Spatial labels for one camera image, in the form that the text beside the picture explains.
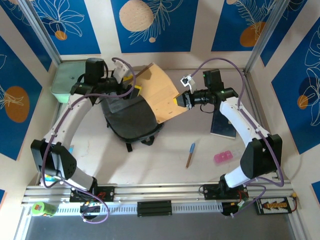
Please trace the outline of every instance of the notebook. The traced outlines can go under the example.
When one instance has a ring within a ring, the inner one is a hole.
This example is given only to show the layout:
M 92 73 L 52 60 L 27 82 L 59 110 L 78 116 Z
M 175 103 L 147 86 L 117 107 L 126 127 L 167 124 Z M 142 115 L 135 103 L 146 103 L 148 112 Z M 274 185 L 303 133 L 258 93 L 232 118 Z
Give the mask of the notebook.
M 235 139 L 237 131 L 235 127 L 229 122 L 219 110 L 213 112 L 212 124 L 211 124 L 211 134 Z

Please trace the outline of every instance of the circuit board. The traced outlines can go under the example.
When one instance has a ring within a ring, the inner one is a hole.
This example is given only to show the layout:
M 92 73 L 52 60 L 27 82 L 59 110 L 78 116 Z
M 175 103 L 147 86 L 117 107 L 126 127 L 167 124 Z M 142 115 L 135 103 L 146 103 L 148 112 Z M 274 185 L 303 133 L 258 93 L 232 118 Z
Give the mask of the circuit board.
M 292 213 L 287 197 L 259 198 L 255 208 L 258 215 Z

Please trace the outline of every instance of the green tape roll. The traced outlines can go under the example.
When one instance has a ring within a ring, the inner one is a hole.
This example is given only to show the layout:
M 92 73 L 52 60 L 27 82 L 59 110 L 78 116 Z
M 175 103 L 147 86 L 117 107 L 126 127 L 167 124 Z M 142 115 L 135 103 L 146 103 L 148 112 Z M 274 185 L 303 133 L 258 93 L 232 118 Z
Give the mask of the green tape roll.
M 52 217 L 57 212 L 57 207 L 46 202 L 38 201 L 32 206 L 32 215 Z

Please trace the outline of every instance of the floral artwork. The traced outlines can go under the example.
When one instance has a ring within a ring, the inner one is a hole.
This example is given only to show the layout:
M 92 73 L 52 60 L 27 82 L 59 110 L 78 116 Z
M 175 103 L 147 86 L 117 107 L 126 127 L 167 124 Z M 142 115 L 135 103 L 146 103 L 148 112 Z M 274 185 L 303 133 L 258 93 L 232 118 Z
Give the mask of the floral artwork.
M 320 18 L 272 81 L 299 153 L 320 143 Z
M 304 64 L 307 67 L 306 77 L 300 85 L 300 96 L 297 104 L 304 110 L 311 111 L 311 126 L 320 124 L 320 26 L 313 34 L 309 49 L 305 55 Z
M 31 3 L 61 55 L 101 53 L 84 0 Z
M 12 13 L 12 16 L 14 16 L 16 19 L 21 21 L 27 26 L 30 26 L 30 23 L 26 19 L 24 13 L 21 11 L 19 5 L 18 5 L 18 0 L 1 0 L 3 4 L 5 5 L 6 8 L 10 10 Z
M 135 42 L 154 43 L 166 26 L 170 26 L 170 13 L 182 4 L 183 0 L 129 0 L 119 12 L 120 21 L 125 29 L 131 31 L 131 45 Z
M 122 53 L 190 51 L 198 0 L 111 0 L 111 5 Z
M 0 51 L 0 154 L 17 160 L 42 87 L 1 37 Z
M 42 63 L 43 67 L 48 71 L 52 60 L 19 7 L 18 0 L 0 0 L 0 6 Z
M 212 51 L 250 51 L 266 25 L 276 0 L 225 0 Z
M 46 30 L 52 36 L 64 41 L 67 33 L 82 37 L 83 33 L 78 26 L 85 16 L 70 10 L 69 0 L 35 0 L 32 2 L 35 11 L 41 18 Z
M 306 2 L 307 0 L 291 0 L 288 3 L 288 6 L 286 7 L 281 19 L 276 25 L 269 41 L 260 55 L 264 66 L 267 66 L 271 57 L 274 55 L 281 41 L 284 39 L 292 24 L 295 22 Z

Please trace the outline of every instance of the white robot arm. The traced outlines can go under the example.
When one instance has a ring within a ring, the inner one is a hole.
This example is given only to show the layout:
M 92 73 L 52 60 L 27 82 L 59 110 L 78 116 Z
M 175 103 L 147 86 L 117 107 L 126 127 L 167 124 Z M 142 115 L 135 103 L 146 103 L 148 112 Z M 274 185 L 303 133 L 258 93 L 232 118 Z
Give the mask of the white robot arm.
M 234 126 L 246 147 L 240 160 L 240 166 L 224 174 L 220 178 L 221 191 L 243 185 L 260 175 L 277 170 L 275 161 L 266 146 L 269 143 L 277 162 L 281 163 L 282 139 L 279 135 L 271 135 L 261 127 L 239 101 L 238 94 L 232 88 L 225 88 L 218 69 L 203 72 L 204 84 L 207 89 L 185 91 L 176 97 L 178 106 L 193 108 L 197 104 L 213 104 L 215 111 L 220 111 Z M 191 81 L 190 76 L 181 79 L 184 86 Z
M 31 144 L 34 162 L 39 172 L 42 172 L 45 158 L 45 174 L 64 180 L 76 188 L 94 193 L 97 180 L 77 167 L 76 159 L 68 150 L 82 119 L 95 104 L 99 95 L 112 92 L 122 96 L 127 95 L 130 87 L 125 86 L 122 80 L 130 73 L 129 68 L 116 59 L 114 63 L 116 69 L 108 77 L 108 67 L 103 59 L 88 58 L 86 60 L 84 82 L 80 82 L 82 77 L 80 76 L 71 89 L 66 109 L 61 113 L 55 125 L 42 140 L 34 140 Z M 88 94 L 91 96 L 79 100 Z M 130 96 L 127 96 L 132 98 L 136 94 L 137 91 L 133 90 Z

